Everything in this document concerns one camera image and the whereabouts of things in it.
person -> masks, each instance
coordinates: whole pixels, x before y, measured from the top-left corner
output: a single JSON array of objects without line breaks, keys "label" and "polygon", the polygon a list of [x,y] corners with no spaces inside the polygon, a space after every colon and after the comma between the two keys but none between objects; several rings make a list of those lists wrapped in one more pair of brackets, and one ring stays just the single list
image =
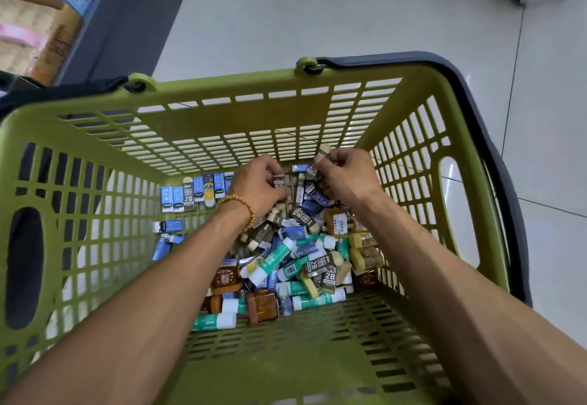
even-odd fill
[{"label": "person", "polygon": [[[334,149],[315,163],[327,193],[369,228],[402,280],[462,401],[587,401],[587,352],[440,245],[383,192],[367,152]],[[275,159],[260,156],[234,175],[229,194],[265,215],[286,196],[284,187],[269,183],[282,173]],[[46,352],[2,404],[151,403],[180,356],[216,269],[249,220],[242,202],[220,205],[196,233]]]}]

price tag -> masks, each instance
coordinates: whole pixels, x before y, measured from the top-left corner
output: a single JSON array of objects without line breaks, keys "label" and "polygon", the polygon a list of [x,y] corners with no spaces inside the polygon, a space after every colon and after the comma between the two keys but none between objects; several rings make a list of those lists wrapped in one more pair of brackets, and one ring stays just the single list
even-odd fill
[{"label": "price tag", "polygon": [[335,235],[344,235],[349,231],[346,224],[346,214],[334,215],[332,219],[334,220]]}]

basket handle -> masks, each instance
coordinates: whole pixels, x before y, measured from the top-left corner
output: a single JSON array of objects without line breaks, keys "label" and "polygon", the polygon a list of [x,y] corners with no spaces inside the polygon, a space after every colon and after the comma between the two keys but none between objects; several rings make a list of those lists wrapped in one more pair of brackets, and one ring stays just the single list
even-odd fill
[{"label": "basket handle", "polygon": [[524,217],[520,208],[514,185],[501,154],[489,137],[485,123],[479,113],[473,95],[463,75],[451,62],[433,53],[405,52],[389,54],[371,54],[351,57],[317,57],[317,65],[306,65],[304,71],[316,75],[326,67],[333,69],[356,68],[363,66],[390,65],[395,63],[421,63],[431,66],[442,74],[450,83],[459,102],[463,117],[473,138],[473,143],[481,160],[484,162],[493,182],[498,206],[504,226],[505,240],[508,246],[509,271],[508,280],[511,294],[532,307],[530,292],[530,263],[528,241],[524,226]]}]

bracelet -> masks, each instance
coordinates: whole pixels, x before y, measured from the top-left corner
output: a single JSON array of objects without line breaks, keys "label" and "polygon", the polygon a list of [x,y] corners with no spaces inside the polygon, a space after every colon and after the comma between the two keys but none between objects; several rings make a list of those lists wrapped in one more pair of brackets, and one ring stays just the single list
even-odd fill
[{"label": "bracelet", "polygon": [[255,213],[255,210],[251,207],[251,205],[249,203],[247,203],[247,201],[243,200],[238,195],[229,195],[227,197],[224,197],[224,199],[218,203],[218,207],[220,207],[220,205],[223,202],[231,201],[231,200],[240,201],[246,206],[247,209],[249,209],[249,213],[251,214],[251,220],[246,225],[246,227],[242,230],[243,232],[248,231],[251,227],[253,227],[253,224],[255,223],[255,220],[257,219],[257,214]]}]

shopping basket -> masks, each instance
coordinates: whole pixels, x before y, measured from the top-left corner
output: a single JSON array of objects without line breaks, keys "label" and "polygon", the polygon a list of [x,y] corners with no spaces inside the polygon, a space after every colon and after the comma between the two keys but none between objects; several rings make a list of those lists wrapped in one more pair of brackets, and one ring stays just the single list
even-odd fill
[{"label": "shopping basket", "polygon": [[[160,187],[318,144],[371,152],[385,192],[456,252],[440,161],[470,206],[479,271],[531,304],[524,223],[459,72],[429,53],[305,57],[294,69],[156,83],[131,75],[0,99],[0,325],[8,387],[150,264]],[[275,322],[192,334],[160,403],[439,403],[451,389],[393,267],[375,290]]]}]

